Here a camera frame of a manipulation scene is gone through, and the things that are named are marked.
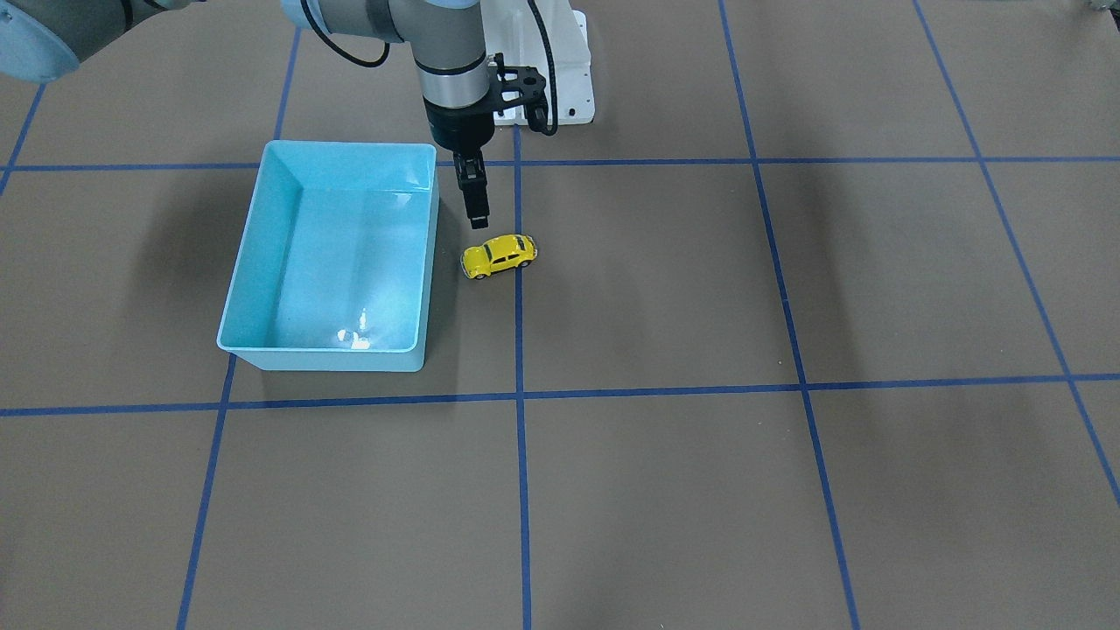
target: yellow toy beetle car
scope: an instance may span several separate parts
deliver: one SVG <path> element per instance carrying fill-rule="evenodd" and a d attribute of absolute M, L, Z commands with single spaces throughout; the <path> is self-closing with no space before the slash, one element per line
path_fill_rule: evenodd
<path fill-rule="evenodd" d="M 529 267 L 536 260 L 536 241 L 525 234 L 503 234 L 482 247 L 467 248 L 463 252 L 463 272 L 473 280 L 480 280 L 491 274 Z"/>

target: grid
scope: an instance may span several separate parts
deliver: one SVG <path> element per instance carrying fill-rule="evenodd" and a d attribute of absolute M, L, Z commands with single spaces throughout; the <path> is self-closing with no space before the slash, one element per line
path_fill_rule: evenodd
<path fill-rule="evenodd" d="M 1005 211 L 999 191 L 989 173 L 988 165 L 1000 163 L 1117 163 L 1120 156 L 989 156 L 982 152 L 981 147 L 972 131 L 969 118 L 961 103 L 954 87 L 952 77 L 942 58 L 934 33 L 926 20 L 920 0 L 912 0 L 914 11 L 922 25 L 925 37 L 928 40 L 930 52 L 944 80 L 945 89 L 949 91 L 952 102 L 956 109 L 960 123 L 968 137 L 972 148 L 970 156 L 954 157 L 877 157 L 877 156 L 855 156 L 855 157 L 759 157 L 755 146 L 752 130 L 750 115 L 747 108 L 746 93 L 750 85 L 744 81 L 738 68 L 735 50 L 735 41 L 728 24 L 725 0 L 717 0 L 722 30 L 726 40 L 728 59 L 730 62 L 732 80 L 738 98 L 739 112 L 745 141 L 749 151 L 748 158 L 657 158 L 657 159 L 572 159 L 572 160 L 550 160 L 550 159 L 523 159 L 521 131 L 514 128 L 512 132 L 513 159 L 493 160 L 489 166 L 497 168 L 511 168 L 514 180 L 514 224 L 515 231 L 522 228 L 522 173 L 524 168 L 545 168 L 554 166 L 581 167 L 581 166 L 662 166 L 662 165 L 740 165 L 750 167 L 757 195 L 763 213 L 763 222 L 766 230 L 769 253 L 773 263 L 773 271 L 778 294 L 782 298 L 783 312 L 788 335 L 790 348 L 796 370 L 796 382 L 778 385 L 741 385 L 741 386 L 711 386 L 711 387 L 670 387 L 670 388 L 632 388 L 632 389 L 581 389 L 581 390 L 526 390 L 524 379 L 524 315 L 523 315 L 523 279 L 522 270 L 515 270 L 514 284 L 514 308 L 515 308 L 515 388 L 513 391 L 479 392 L 479 393 L 451 393 L 451 395 L 429 395 L 429 396 L 386 396 L 367 398 L 328 398 L 328 399 L 289 399 L 289 400 L 256 400 L 256 401 L 231 401 L 231 389 L 236 370 L 236 359 L 232 354 L 225 373 L 222 396 L 217 401 L 164 404 L 164 405 L 106 405 L 106 406 L 74 406 L 74 407 L 36 407 L 36 408 L 6 408 L 0 409 L 0 418 L 3 417 L 44 417 L 44 416 L 67 416 L 67 415 L 97 415 L 97 414 L 141 414 L 141 413 L 170 413 L 170 411 L 214 411 L 216 423 L 211 445 L 209 458 L 206 469 L 206 476 L 199 500 L 197 522 L 192 544 L 190 557 L 188 559 L 186 577 L 184 581 L 183 599 L 179 610 L 177 628 L 186 628 L 190 609 L 194 580 L 197 571 L 197 563 L 200 555 L 206 517 L 209 504 L 211 492 L 214 483 L 214 474 L 217 467 L 222 446 L 222 435 L 225 425 L 225 417 L 228 410 L 265 409 L 265 408 L 321 408 L 321 407 L 348 407 L 348 406 L 384 406 L 384 405 L 432 405 L 432 404 L 469 404 L 478 401 L 512 401 L 516 407 L 516 442 L 519 461 L 519 488 L 521 507 L 521 585 L 522 585 L 522 613 L 523 627 L 529 630 L 532 627 L 532 585 L 530 578 L 530 480 L 526 454 L 526 429 L 525 429 L 525 401 L 545 399 L 579 399 L 579 398 L 619 398 L 619 397 L 652 397 L 652 396 L 704 396 L 704 395 L 755 395 L 768 392 L 799 392 L 804 407 L 805 420 L 809 434 L 812 439 L 813 452 L 816 461 L 818 474 L 820 478 L 822 500 L 831 527 L 832 541 L 837 556 L 837 564 L 840 572 L 844 597 L 848 606 L 850 624 L 853 629 L 860 627 L 859 612 L 857 606 L 857 593 L 855 593 L 847 568 L 847 558 L 841 535 L 841 519 L 837 515 L 832 501 L 832 490 L 829 482 L 828 466 L 824 451 L 818 434 L 815 416 L 813 410 L 812 393 L 816 391 L 842 391 L 842 390 L 868 390 L 868 389 L 905 389 L 905 388 L 943 388 L 943 387 L 988 387 L 1001 385 L 1021 383 L 1065 383 L 1070 390 L 1072 402 L 1075 405 L 1082 418 L 1085 432 L 1096 456 L 1100 461 L 1101 470 L 1107 483 L 1110 485 L 1113 498 L 1120 504 L 1120 485 L 1110 462 L 1104 453 L 1103 446 L 1096 435 L 1092 418 L 1088 413 L 1081 397 L 1079 386 L 1088 382 L 1120 381 L 1120 372 L 1105 373 L 1074 373 L 1065 358 L 1061 342 L 1047 314 L 1046 306 L 1037 289 L 1032 276 L 1028 261 L 1023 253 L 1014 226 Z M 279 139 L 283 131 L 284 114 L 288 104 L 288 95 L 292 83 L 292 77 L 297 68 L 297 55 L 300 47 L 300 29 L 295 30 L 291 41 L 291 49 L 287 64 L 287 74 L 283 90 L 280 94 L 277 109 L 276 128 L 273 137 Z M 198 163 L 198 164 L 101 164 L 101 165 L 25 165 L 19 163 L 20 151 L 27 138 L 28 131 L 35 121 L 36 111 L 43 100 L 46 85 L 39 86 L 35 98 L 28 109 L 24 120 L 15 148 L 7 163 L 0 166 L 0 195 L 13 173 L 54 173 L 54 172 L 120 172 L 120 170 L 213 170 L 213 169 L 255 169 L 258 163 Z M 775 238 L 774 226 L 771 220 L 769 205 L 766 196 L 766 186 L 762 173 L 765 165 L 786 164 L 974 164 L 980 169 L 991 196 L 991 202 L 1000 217 L 1006 232 L 1008 243 L 1015 253 L 1017 263 L 1026 280 L 1032 299 L 1037 309 L 1046 334 L 1049 339 L 1053 352 L 1061 367 L 1057 374 L 1035 374 L 1014 377 L 984 377 L 984 378 L 958 378 L 958 379 L 909 379 L 909 380 L 872 380 L 872 381 L 824 381 L 814 382 L 806 378 L 805 365 L 802 361 L 801 350 L 797 342 L 797 328 L 795 314 L 792 309 L 786 291 L 785 277 L 783 274 L 782 258 Z M 449 167 L 449 161 L 438 163 L 439 167 Z"/>

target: light blue plastic container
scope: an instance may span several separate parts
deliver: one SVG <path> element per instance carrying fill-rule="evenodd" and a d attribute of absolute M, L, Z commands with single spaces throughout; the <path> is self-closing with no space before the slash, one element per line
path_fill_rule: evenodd
<path fill-rule="evenodd" d="M 262 370 L 419 370 L 438 204 L 430 145 L 269 142 L 218 346 Z"/>

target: gray robot arm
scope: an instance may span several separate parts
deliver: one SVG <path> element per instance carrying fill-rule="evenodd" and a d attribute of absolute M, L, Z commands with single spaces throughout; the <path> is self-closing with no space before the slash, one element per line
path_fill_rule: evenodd
<path fill-rule="evenodd" d="M 0 0 L 0 72 L 54 81 L 133 26 L 193 1 L 205 0 Z M 530 128 L 547 133 L 554 132 L 556 118 L 550 129 L 547 82 L 535 68 L 487 57 L 479 0 L 281 2 L 292 21 L 324 39 L 345 34 L 412 45 L 432 138 L 454 154 L 472 226 L 485 228 L 482 147 L 494 136 L 493 113 L 524 106 Z"/>

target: cable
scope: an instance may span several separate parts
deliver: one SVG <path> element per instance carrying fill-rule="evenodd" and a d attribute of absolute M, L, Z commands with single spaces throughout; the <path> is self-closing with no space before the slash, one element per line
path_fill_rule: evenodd
<path fill-rule="evenodd" d="M 529 10 L 533 12 L 536 20 L 536 28 L 541 31 L 541 43 L 544 44 L 544 58 L 549 62 L 549 87 L 552 95 L 552 126 L 545 126 L 542 133 L 544 136 L 556 136 L 560 127 L 560 105 L 557 103 L 557 66 L 552 61 L 552 45 L 549 43 L 549 31 L 544 28 L 544 18 L 541 17 L 540 9 L 536 8 L 536 0 L 529 0 Z"/>
<path fill-rule="evenodd" d="M 385 41 L 385 49 L 382 50 L 381 57 L 372 62 L 360 59 L 354 55 L 351 55 L 346 50 L 343 50 L 342 48 L 338 47 L 337 44 L 335 44 L 334 41 L 330 40 L 329 37 L 327 37 L 326 33 L 323 33 L 321 28 L 319 28 L 319 22 L 315 21 L 315 16 L 311 15 L 311 8 L 307 6 L 307 0 L 299 0 L 299 4 L 300 7 L 304 8 L 304 16 L 307 18 L 308 24 L 311 25 L 311 30 L 314 30 L 315 34 L 319 36 L 319 39 L 321 39 L 323 43 L 327 45 L 327 48 L 330 48 L 335 53 L 338 53 L 338 55 L 342 56 L 342 58 L 346 59 L 352 64 L 360 65 L 362 67 L 377 67 L 381 64 L 385 63 L 386 59 L 389 59 L 388 41 Z"/>

